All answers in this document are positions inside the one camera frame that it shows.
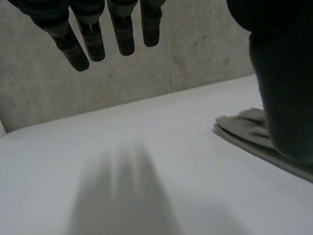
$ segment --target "black object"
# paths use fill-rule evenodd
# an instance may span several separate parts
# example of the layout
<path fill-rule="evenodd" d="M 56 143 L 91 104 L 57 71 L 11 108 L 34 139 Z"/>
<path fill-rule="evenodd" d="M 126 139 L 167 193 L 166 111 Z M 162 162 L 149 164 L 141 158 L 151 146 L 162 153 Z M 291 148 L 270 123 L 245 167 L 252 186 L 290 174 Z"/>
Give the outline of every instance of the black object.
<path fill-rule="evenodd" d="M 133 54 L 134 37 L 131 13 L 138 0 L 108 0 L 109 12 L 120 53 Z M 50 34 L 56 46 L 77 71 L 89 67 L 89 61 L 68 23 L 68 7 L 75 14 L 86 49 L 94 62 L 105 58 L 105 49 L 99 18 L 105 8 L 105 0 L 9 0 L 33 22 Z M 161 6 L 165 0 L 142 1 L 142 28 L 146 46 L 159 42 Z"/>
<path fill-rule="evenodd" d="M 295 162 L 312 164 L 312 0 L 227 3 L 235 20 L 252 32 L 250 58 L 275 149 Z"/>

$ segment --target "white surface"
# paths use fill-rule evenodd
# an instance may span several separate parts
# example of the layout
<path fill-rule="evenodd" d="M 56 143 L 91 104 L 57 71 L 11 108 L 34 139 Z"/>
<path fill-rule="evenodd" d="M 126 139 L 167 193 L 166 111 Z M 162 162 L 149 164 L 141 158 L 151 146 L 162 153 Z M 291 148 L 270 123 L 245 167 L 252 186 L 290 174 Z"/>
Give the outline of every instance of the white surface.
<path fill-rule="evenodd" d="M 4 127 L 3 127 L 3 125 L 2 125 L 2 122 L 1 122 L 1 120 L 0 120 L 0 138 L 1 138 L 2 136 L 4 136 L 5 134 L 6 134 L 5 129 L 4 129 Z"/>
<path fill-rule="evenodd" d="M 313 185 L 211 131 L 260 102 L 248 77 L 4 136 L 0 234 L 311 235 Z"/>

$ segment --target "gray cloth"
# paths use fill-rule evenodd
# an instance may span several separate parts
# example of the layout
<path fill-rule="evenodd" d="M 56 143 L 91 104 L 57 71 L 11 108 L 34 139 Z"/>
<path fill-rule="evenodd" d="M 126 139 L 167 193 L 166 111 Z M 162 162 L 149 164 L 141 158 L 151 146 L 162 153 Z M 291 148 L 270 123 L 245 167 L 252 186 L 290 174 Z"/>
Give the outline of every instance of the gray cloth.
<path fill-rule="evenodd" d="M 302 165 L 280 155 L 269 139 L 263 110 L 250 109 L 237 116 L 219 117 L 214 132 L 241 149 L 313 183 L 313 164 Z"/>

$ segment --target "gray wall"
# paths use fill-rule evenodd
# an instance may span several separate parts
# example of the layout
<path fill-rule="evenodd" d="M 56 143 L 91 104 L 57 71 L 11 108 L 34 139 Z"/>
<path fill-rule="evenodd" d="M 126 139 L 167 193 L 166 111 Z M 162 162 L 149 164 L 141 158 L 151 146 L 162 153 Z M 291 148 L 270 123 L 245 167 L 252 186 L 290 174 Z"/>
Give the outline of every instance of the gray wall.
<path fill-rule="evenodd" d="M 225 0 L 167 0 L 163 13 L 160 43 L 147 48 L 137 5 L 133 13 L 136 51 L 123 57 L 106 9 L 100 19 L 106 59 L 76 72 L 48 34 L 1 1 L 0 119 L 6 130 L 252 72 L 248 32 L 234 22 Z M 82 44 L 72 16 L 70 22 Z"/>

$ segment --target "fabric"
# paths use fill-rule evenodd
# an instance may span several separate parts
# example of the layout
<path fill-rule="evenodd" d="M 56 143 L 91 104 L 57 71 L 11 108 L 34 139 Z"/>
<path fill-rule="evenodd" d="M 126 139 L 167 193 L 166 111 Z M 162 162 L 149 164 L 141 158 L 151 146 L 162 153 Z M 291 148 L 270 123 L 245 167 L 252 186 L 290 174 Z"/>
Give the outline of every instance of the fabric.
<path fill-rule="evenodd" d="M 219 117 L 214 132 L 241 149 L 313 183 L 313 164 L 302 165 L 279 154 L 271 143 L 263 110 L 250 109 L 233 117 Z"/>

